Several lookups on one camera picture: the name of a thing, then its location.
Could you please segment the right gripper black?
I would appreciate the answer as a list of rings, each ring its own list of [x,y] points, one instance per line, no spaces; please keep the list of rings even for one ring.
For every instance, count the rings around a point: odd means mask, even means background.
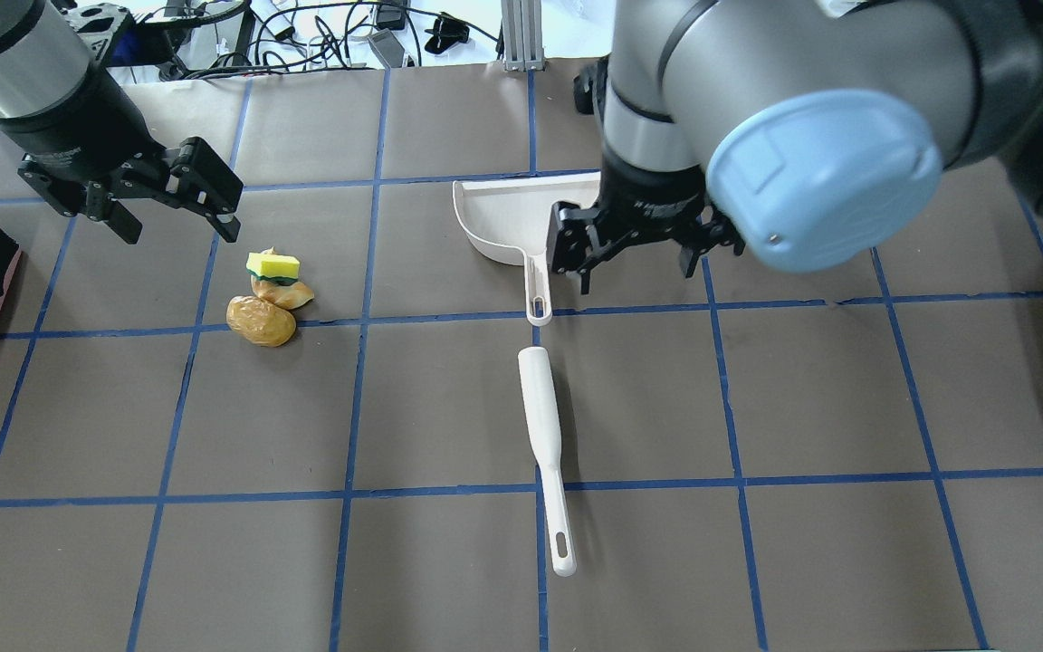
[[[680,245],[680,272],[693,277],[712,249],[728,247],[739,256],[746,248],[723,212],[703,220],[705,206],[706,177],[699,166],[658,172],[604,149],[595,204],[558,201],[551,207],[547,267],[555,275],[576,277],[585,296],[593,269],[603,264],[604,249],[670,239]]]

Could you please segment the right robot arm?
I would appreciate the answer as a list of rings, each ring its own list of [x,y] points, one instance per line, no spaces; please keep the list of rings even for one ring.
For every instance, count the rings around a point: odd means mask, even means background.
[[[1043,1],[618,1],[575,80],[598,197],[556,202],[548,271],[675,241],[824,271],[883,243],[943,173],[994,158],[1043,217]]]

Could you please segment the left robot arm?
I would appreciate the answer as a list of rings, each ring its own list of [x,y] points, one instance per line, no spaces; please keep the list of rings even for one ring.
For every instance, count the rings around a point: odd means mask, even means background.
[[[237,240],[244,183],[203,138],[157,143],[102,54],[50,1],[0,1],[0,131],[24,153],[18,177],[58,214],[135,244],[142,225],[124,201],[152,199]]]

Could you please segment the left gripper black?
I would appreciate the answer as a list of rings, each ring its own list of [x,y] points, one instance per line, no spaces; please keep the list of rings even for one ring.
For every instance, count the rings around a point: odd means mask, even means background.
[[[17,166],[40,197],[66,217],[84,216],[136,244],[142,224],[121,201],[148,198],[195,212],[234,244],[244,182],[207,140],[166,148],[119,86],[81,86],[52,108],[17,117]]]

